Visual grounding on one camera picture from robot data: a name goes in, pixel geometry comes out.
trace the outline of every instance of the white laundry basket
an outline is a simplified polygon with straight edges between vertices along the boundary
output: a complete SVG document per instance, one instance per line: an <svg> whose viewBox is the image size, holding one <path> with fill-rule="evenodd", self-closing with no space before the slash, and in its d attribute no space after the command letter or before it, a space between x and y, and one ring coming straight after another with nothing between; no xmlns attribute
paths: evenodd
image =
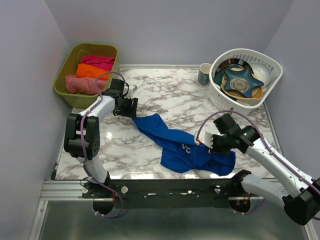
<svg viewBox="0 0 320 240"><path fill-rule="evenodd" d="M263 98L257 101L250 101L249 103L245 103L243 101L235 101L225 95L220 88L214 84L214 74L217 70L218 66L228 59L242 59L246 62L262 62L271 69L272 76L271 81L266 85L266 90L263 93ZM219 110L235 110L241 112L245 115L251 112L251 110L258 108L267 98L271 90L275 87L279 79L283 75L283 69L281 65L273 60L271 57L264 55L258 51L246 49L246 48L236 48L229 50L222 55L220 55L212 64L210 68L209 78L209 94L212 103ZM239 115L232 114L234 118L239 118Z"/></svg>

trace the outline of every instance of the folded clothes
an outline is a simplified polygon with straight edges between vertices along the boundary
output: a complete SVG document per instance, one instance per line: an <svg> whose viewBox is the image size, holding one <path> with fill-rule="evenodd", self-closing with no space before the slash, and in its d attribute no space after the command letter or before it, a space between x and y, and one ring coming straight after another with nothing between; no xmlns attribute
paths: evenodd
<svg viewBox="0 0 320 240"><path fill-rule="evenodd" d="M101 69L101 68L98 68L96 66L91 66L91 65L88 65L88 64L80 63L78 65L77 70L76 70L76 76L78 78L89 77L89 78L96 79L101 74L104 74L104 73L107 73L107 72L109 72L109 71ZM100 77L99 79L107 81L109 79L109 74L106 74L106 75Z"/></svg>
<svg viewBox="0 0 320 240"><path fill-rule="evenodd" d="M110 56L87 55L81 59L80 63L111 71L114 66L115 59L115 57Z"/></svg>
<svg viewBox="0 0 320 240"><path fill-rule="evenodd" d="M92 77L77 77L77 75L67 75L65 76L65 87L68 93L75 94L89 94L94 95L98 94L98 91L95 86L96 79ZM107 81L98 80L97 86L100 91L103 91Z"/></svg>
<svg viewBox="0 0 320 240"><path fill-rule="evenodd" d="M207 170L220 176L228 175L236 164L236 154L209 153L205 145L197 146L193 135L169 129L159 114L133 119L141 133L163 147L161 164L178 173L191 169Z"/></svg>

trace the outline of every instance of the gray floor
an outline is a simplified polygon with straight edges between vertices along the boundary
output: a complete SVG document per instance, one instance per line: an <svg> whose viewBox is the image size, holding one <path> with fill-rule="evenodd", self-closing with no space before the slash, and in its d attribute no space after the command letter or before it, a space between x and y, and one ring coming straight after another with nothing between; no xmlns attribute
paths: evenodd
<svg viewBox="0 0 320 240"><path fill-rule="evenodd" d="M95 216L89 201L49 202L41 240L304 240L303 227L270 202L254 214L229 209L132 209Z"/></svg>

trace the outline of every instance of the gray wall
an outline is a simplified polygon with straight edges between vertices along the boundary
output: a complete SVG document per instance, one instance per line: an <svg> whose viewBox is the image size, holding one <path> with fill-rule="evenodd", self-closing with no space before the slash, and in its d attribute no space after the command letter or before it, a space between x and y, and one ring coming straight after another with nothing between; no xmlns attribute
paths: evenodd
<svg viewBox="0 0 320 240"><path fill-rule="evenodd" d="M320 177L319 10L319 0L295 0L265 51L284 72L267 99L281 148L286 158L316 179ZM314 222L320 236L320 224Z"/></svg>
<svg viewBox="0 0 320 240"><path fill-rule="evenodd" d="M118 47L122 64L213 63L263 52L293 0L45 0L70 46Z"/></svg>
<svg viewBox="0 0 320 240"><path fill-rule="evenodd" d="M0 2L0 239L28 239L69 107L53 82L69 47L43 0Z"/></svg>

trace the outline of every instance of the olive green laundry bin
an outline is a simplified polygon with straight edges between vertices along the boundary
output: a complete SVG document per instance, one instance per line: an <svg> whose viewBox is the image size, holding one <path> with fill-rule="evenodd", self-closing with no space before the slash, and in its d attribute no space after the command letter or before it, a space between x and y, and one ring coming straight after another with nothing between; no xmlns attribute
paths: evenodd
<svg viewBox="0 0 320 240"><path fill-rule="evenodd" d="M61 95L66 100L66 102L74 108L86 109L92 103L94 103L98 97L98 94L71 94L68 93L66 89L66 76L76 74L80 60L86 55L115 57L112 71L119 72L120 70L118 63L118 50L114 46L98 43L81 43L79 45L76 45L69 53L53 84L54 91L57 94ZM110 87L111 79L113 78L118 78L118 76L116 74L109 75L109 79L107 81L107 84L105 85L104 91Z"/></svg>

